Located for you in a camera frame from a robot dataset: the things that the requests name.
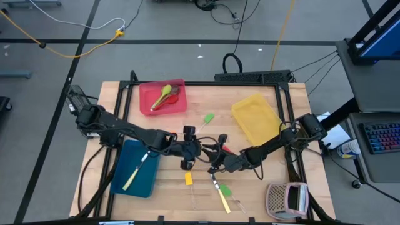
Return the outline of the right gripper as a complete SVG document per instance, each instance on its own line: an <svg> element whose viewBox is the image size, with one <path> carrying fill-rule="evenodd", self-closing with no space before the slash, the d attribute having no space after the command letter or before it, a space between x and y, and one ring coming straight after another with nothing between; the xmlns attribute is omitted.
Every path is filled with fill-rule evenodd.
<svg viewBox="0 0 400 225"><path fill-rule="evenodd" d="M227 134L220 134L217 143L208 149L208 158L211 163L211 167L208 170L209 173L226 171L233 173L234 171L243 171L251 168L243 154L237 155L223 150L227 138Z"/></svg>

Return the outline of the green spatula clear handle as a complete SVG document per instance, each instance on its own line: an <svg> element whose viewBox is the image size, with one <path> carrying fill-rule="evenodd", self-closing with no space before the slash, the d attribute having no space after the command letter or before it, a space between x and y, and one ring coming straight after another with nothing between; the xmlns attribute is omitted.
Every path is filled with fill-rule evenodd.
<svg viewBox="0 0 400 225"><path fill-rule="evenodd" d="M234 196L233 192L228 188L228 186L225 185L225 184L221 184L220 188L221 188L222 194L227 198L231 198L239 206L241 211L245 215L247 215L247 211L246 211L245 207L241 204L241 202L238 199L236 199L236 197Z"/></svg>
<svg viewBox="0 0 400 225"><path fill-rule="evenodd" d="M196 131L196 134L199 134L201 132L201 130L204 128L205 125L209 124L214 118L214 113L210 112L209 114L207 114L204 119L203 119L203 123L200 126L200 128Z"/></svg>

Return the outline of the yellow spatula clear handle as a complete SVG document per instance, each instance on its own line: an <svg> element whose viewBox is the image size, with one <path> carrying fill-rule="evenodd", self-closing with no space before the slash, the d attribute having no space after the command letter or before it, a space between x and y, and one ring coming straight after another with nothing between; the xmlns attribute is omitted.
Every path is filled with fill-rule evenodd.
<svg viewBox="0 0 400 225"><path fill-rule="evenodd" d="M189 186L190 190L191 190L191 204L192 204L192 208L194 210L196 210L196 198L194 195L194 188L193 188L193 177L190 171L186 172L184 175L185 178L185 183L187 186Z"/></svg>

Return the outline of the cream handled table knife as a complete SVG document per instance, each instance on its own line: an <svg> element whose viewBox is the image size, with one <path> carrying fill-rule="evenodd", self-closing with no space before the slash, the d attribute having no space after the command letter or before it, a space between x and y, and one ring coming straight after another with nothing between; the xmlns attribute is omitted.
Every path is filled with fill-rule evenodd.
<svg viewBox="0 0 400 225"><path fill-rule="evenodd" d="M144 164L145 160L148 158L148 156L150 155L150 151L148 151L142 158L140 163L136 166L134 172L131 174L131 176L129 177L129 179L126 181L125 185L122 187L123 191L127 191L128 188L130 187L131 183L133 182L136 174L138 173L138 171L140 170L140 168L142 167L142 165Z"/></svg>
<svg viewBox="0 0 400 225"><path fill-rule="evenodd" d="M223 194L222 191L221 191L221 188L220 188L220 186L219 186L219 183L218 183L218 181L217 181L215 175L214 175L214 174L210 174L210 176L211 176L212 182L213 182L213 184L214 184L214 187L215 187L216 190L218 191L219 197L221 198L221 202L222 202L222 205L224 206L225 212L226 212L227 214L230 214L230 213L231 213L230 207L229 207L229 205L228 205L228 202L226 201L226 198L224 197L224 194Z"/></svg>

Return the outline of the yellow plastic bin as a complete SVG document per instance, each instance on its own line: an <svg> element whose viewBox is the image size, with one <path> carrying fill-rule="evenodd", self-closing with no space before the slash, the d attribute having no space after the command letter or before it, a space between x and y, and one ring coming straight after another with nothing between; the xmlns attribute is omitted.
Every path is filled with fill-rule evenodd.
<svg viewBox="0 0 400 225"><path fill-rule="evenodd" d="M286 128L261 93L234 103L231 112L253 146L270 141L279 135L279 128Z"/></svg>

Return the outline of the brown wooden spoon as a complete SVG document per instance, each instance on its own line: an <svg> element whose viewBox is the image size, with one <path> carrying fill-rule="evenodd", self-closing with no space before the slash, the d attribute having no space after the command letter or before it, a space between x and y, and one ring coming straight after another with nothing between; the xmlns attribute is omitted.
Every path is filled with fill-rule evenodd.
<svg viewBox="0 0 400 225"><path fill-rule="evenodd" d="M178 85L172 85L171 91L164 97L162 101L164 102L168 97L178 95L179 92L180 92L180 87Z"/></svg>

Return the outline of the green silicone spoon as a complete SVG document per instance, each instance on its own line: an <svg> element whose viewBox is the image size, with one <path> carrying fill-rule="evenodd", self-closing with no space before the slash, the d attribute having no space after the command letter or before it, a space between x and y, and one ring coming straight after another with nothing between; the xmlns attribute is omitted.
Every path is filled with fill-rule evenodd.
<svg viewBox="0 0 400 225"><path fill-rule="evenodd" d="M151 106L150 110L153 111L153 109L161 102L161 100L166 97L172 90L172 86L170 84L165 85L162 90L161 90L161 95L160 97L155 101L155 103Z"/></svg>

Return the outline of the red plastic bin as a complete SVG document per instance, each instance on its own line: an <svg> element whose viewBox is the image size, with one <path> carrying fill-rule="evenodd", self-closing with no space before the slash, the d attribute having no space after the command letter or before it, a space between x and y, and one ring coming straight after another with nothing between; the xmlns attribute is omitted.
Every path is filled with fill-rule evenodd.
<svg viewBox="0 0 400 225"><path fill-rule="evenodd" d="M162 94L165 85L177 85L179 87L178 100L173 103L163 104L160 109L151 110L151 106ZM172 79L165 81L145 82L139 85L140 111L145 116L158 116L162 114L181 113L187 109L187 99L184 79Z"/></svg>

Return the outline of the blue plastic bin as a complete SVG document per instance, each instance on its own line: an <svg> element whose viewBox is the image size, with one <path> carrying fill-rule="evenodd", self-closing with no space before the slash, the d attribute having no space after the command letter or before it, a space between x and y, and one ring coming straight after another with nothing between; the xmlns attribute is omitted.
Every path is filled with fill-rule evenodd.
<svg viewBox="0 0 400 225"><path fill-rule="evenodd" d="M124 194L139 198L149 198L152 195L161 158L155 152L151 152L148 155L132 183L126 190L123 189L123 186L127 183L136 167L141 164L141 159L147 152L148 149L139 141L127 140L124 142L111 182L111 192L113 194Z"/></svg>

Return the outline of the black power strip box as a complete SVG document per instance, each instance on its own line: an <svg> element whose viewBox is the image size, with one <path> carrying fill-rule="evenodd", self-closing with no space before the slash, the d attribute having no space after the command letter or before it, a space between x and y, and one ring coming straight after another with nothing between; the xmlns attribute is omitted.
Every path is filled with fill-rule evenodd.
<svg viewBox="0 0 400 225"><path fill-rule="evenodd" d="M278 83L293 82L294 76L290 70L278 71L254 71L215 74L216 82L236 82L236 83Z"/></svg>

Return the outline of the white can blue label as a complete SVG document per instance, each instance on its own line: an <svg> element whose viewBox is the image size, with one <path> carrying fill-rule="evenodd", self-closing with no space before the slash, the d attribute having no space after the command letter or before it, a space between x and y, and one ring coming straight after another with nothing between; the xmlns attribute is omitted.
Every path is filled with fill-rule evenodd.
<svg viewBox="0 0 400 225"><path fill-rule="evenodd" d="M337 148L339 157L347 159L361 154L361 150L357 139L345 142Z"/></svg>

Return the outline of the black mesh power supply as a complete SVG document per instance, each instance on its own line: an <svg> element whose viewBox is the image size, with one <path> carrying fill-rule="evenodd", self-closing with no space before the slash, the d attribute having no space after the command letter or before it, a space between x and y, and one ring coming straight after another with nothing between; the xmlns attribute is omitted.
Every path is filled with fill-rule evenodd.
<svg viewBox="0 0 400 225"><path fill-rule="evenodd" d="M66 103L72 112L80 111L85 105L91 104L89 98L78 85L70 85L66 95Z"/></svg>

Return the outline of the backlit black keyboard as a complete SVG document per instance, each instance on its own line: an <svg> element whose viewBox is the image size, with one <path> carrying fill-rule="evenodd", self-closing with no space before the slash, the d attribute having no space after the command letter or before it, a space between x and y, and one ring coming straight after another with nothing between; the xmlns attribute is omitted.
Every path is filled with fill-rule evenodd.
<svg viewBox="0 0 400 225"><path fill-rule="evenodd" d="M361 123L361 130L371 154L400 151L400 122Z"/></svg>

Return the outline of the grey metal floor bar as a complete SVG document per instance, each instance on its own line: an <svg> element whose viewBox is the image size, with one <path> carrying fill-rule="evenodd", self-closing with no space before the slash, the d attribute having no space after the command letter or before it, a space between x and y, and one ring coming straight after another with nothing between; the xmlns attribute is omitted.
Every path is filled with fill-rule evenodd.
<svg viewBox="0 0 400 225"><path fill-rule="evenodd" d="M3 4L8 5L10 8L34 6L34 5L47 5L47 6L61 6L60 0L0 0Z"/></svg>
<svg viewBox="0 0 400 225"><path fill-rule="evenodd" d="M30 79L32 76L31 71L27 70L0 70L0 78L26 78Z"/></svg>

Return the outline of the black metal table frame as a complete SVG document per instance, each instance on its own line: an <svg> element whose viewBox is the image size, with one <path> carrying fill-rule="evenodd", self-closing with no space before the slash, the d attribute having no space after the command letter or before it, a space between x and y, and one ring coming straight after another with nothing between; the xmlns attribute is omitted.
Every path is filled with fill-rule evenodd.
<svg viewBox="0 0 400 225"><path fill-rule="evenodd" d="M227 146L238 152L250 146L245 133L231 114L234 103L253 94L261 93L283 120L299 117L310 111L306 87L303 83L291 82L287 89L261 84L225 84L222 82L186 82L187 109L184 112L160 116L145 116L139 109L139 84L136 81L105 81L99 95L99 105L106 111L116 113L119 118L145 129L161 129L181 134L183 127L194 126L197 130L204 117L214 113L212 121L199 133L207 139L225 133ZM184 181L180 159L162 156L156 182L149 198L112 195L106 191L100 203L100 215L124 221L155 221L162 216L165 221L185 223L248 222L254 218L259 223L268 223L266 212L266 188L270 183L289 181L284 149L270 154L263 162L263 179L254 171L224 172L217 180L226 184L236 199L245 207L245 215L239 206L229 201L231 213L224 210L221 198L208 174L208 165L197 161L192 170L196 210L191 204L191 190Z"/></svg>

